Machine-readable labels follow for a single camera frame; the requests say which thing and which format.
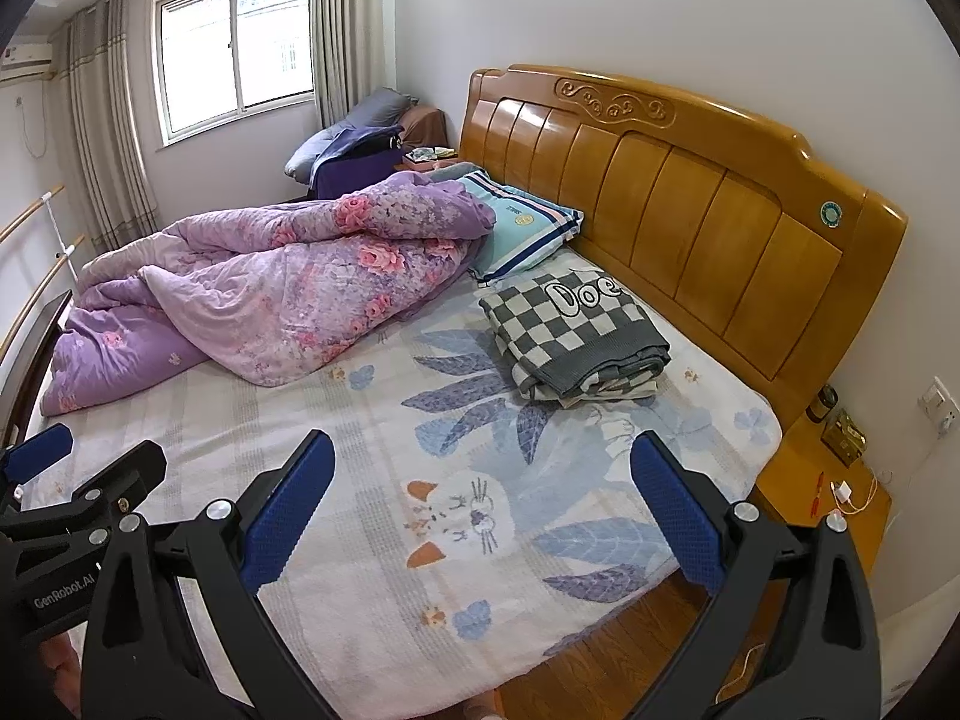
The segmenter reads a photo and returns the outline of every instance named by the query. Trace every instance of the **gold box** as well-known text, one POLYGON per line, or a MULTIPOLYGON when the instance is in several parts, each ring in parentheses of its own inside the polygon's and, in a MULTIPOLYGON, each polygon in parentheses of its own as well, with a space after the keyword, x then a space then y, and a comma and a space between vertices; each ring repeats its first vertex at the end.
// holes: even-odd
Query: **gold box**
POLYGON ((844 409, 839 410, 827 423, 821 440, 847 468, 867 451, 867 437, 844 409))

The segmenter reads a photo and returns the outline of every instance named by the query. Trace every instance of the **blue gripper pad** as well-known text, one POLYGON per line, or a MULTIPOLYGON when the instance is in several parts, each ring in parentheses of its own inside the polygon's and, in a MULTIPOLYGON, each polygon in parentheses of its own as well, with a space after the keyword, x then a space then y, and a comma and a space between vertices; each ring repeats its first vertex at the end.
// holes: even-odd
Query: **blue gripper pad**
POLYGON ((637 436, 630 451, 634 484, 680 562, 683 576, 716 595, 725 576, 720 535, 664 453, 669 450, 648 433, 637 436))
POLYGON ((25 485, 72 451, 73 436, 70 429, 58 422, 13 447, 3 471, 9 482, 25 485))
POLYGON ((333 481, 333 442, 318 433, 270 494, 247 528, 240 579, 253 595, 263 584, 280 579, 301 534, 333 481))

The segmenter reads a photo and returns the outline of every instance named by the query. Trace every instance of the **gray cushion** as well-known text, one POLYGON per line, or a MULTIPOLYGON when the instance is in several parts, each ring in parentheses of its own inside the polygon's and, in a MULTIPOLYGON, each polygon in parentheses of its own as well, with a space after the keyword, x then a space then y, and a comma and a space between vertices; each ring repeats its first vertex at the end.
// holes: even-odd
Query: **gray cushion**
POLYGON ((409 107, 407 95, 381 86, 354 105, 344 121, 350 127, 390 127, 400 121, 409 107))
POLYGON ((322 129, 312 138, 308 138, 300 148, 294 151, 294 155, 290 157, 283 171, 296 182, 309 185, 314 160, 318 155, 323 154, 326 147, 330 145, 330 141, 344 129, 347 129, 346 120, 331 124, 327 129, 322 129))
POLYGON ((483 169, 474 165, 473 162, 457 162, 447 167, 438 167, 437 170, 428 170, 424 175, 434 183, 437 183, 438 181, 456 181, 458 178, 463 178, 467 173, 473 172, 474 170, 483 169))

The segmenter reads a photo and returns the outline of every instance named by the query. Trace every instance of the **window frame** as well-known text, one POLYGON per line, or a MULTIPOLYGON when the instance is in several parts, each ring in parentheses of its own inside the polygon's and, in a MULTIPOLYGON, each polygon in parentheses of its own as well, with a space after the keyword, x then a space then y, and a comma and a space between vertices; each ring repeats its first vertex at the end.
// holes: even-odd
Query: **window frame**
MULTIPOLYGON (((267 111, 275 111, 285 108, 289 105, 299 105, 301 103, 312 103, 314 100, 314 90, 299 92, 293 95, 285 95, 272 100, 264 100, 262 103, 254 105, 244 105, 243 86, 240 79, 240 52, 237 50, 237 0, 230 0, 230 53, 233 59, 233 84, 236 88, 237 107, 232 111, 219 114, 210 119, 204 119, 203 122, 191 124, 190 127, 184 127, 174 131, 170 125, 170 108, 167 101, 166 71, 163 66, 163 9, 164 6, 176 0, 154 0, 152 8, 152 42, 154 43, 154 81, 157 91, 157 113, 160 117, 160 134, 163 140, 163 146, 170 146, 171 143, 177 143, 185 138, 198 135, 200 132, 220 127, 229 122, 238 122, 240 119, 246 119, 267 111)), ((308 0, 308 6, 311 14, 313 13, 313 0, 308 0)), ((310 20, 309 41, 313 44, 313 20, 310 20)))

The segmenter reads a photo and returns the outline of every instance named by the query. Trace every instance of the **round sticker on headboard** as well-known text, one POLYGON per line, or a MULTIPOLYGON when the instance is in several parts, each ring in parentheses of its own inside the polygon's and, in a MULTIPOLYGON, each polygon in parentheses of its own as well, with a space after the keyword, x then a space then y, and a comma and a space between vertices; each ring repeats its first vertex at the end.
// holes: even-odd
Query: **round sticker on headboard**
POLYGON ((843 209, 832 200, 828 200, 820 206, 820 220, 827 227, 839 227, 842 217, 843 209))

